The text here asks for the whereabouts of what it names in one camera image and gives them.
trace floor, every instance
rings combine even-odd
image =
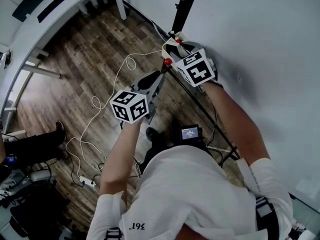
[[[127,13],[128,19],[122,21],[117,7],[112,5],[99,9],[89,17],[81,14],[74,16],[47,45],[45,49],[50,56],[44,58],[40,65],[62,74],[62,78],[58,80],[34,74],[21,97],[13,125],[19,129],[26,129],[27,136],[33,136],[53,131],[55,122],[61,120],[67,132],[67,139],[62,148],[65,149],[65,144],[72,137],[79,138],[89,120],[97,113],[91,98],[99,97],[102,104],[107,101],[113,90],[115,75],[125,57],[131,53],[146,54],[161,50],[163,41],[155,30],[133,11]],[[136,70],[130,71],[124,66],[115,84],[116,91],[126,88],[143,73],[159,70],[163,62],[160,52],[148,56],[136,55],[134,59],[137,64]],[[193,88],[190,90],[214,117],[214,109],[208,98]],[[203,128],[205,138],[212,134],[212,123],[169,74],[165,76],[156,106],[157,113],[150,126],[158,131],[165,131],[172,118],[176,117],[184,125],[199,124]],[[146,128],[147,125],[143,124],[135,152],[139,161],[144,160],[147,150],[151,147],[145,136]],[[83,139],[92,142],[108,156],[120,131],[119,121],[107,105],[92,122]],[[212,145],[224,150],[230,149],[217,132]],[[98,164],[104,162],[104,157],[88,145],[83,147],[85,158],[98,168]],[[80,175],[92,179],[99,173],[84,161],[78,141],[71,142],[69,149],[80,157]],[[213,158],[217,162],[221,160],[216,153],[213,153]],[[75,157],[72,157],[72,160],[75,165],[73,178],[80,183],[76,174],[79,162]],[[238,169],[232,160],[227,160],[223,167],[234,184],[242,184]],[[72,168],[70,159],[51,165],[52,172],[57,176],[58,190],[71,200],[66,216],[72,219],[72,224],[78,229],[87,231],[95,211],[98,187],[76,186],[71,179]],[[95,177],[95,181],[99,182],[99,176]],[[135,194],[137,181],[137,177],[129,180],[129,201]]]

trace power strip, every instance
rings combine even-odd
[[[84,176],[80,176],[80,182],[94,188],[96,186],[96,182],[92,179],[86,178]]]

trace orange object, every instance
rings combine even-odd
[[[167,66],[170,66],[172,64],[172,59],[170,58],[164,59],[164,64],[166,64]]]

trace person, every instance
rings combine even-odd
[[[141,121],[126,124],[103,167],[88,240],[266,240],[288,236],[293,219],[291,198],[276,176],[258,127],[220,85],[206,82],[202,86],[249,165],[260,195],[231,184],[204,150],[178,145],[148,162],[126,210]],[[153,135],[147,132],[149,139],[156,139],[157,134],[149,132]],[[258,208],[265,202],[275,217],[260,230]],[[272,230],[277,237],[272,238]]]
[[[2,182],[11,170],[24,168],[42,163],[53,158],[62,157],[58,146],[66,138],[65,127],[61,121],[55,123],[55,131],[23,138],[17,141],[4,142],[2,137],[2,122],[0,121],[0,182]]]

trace desk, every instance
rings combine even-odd
[[[83,0],[64,0],[59,4],[41,23],[37,16],[53,0],[43,0],[42,3],[24,21],[16,34],[15,40],[9,49],[12,51],[12,62],[5,71],[0,72],[0,116],[2,115],[10,91],[20,73],[25,66],[25,62],[36,47],[39,40],[57,22],[62,15],[74,6],[79,6]],[[126,19],[125,8],[122,0],[116,0],[121,18]]]

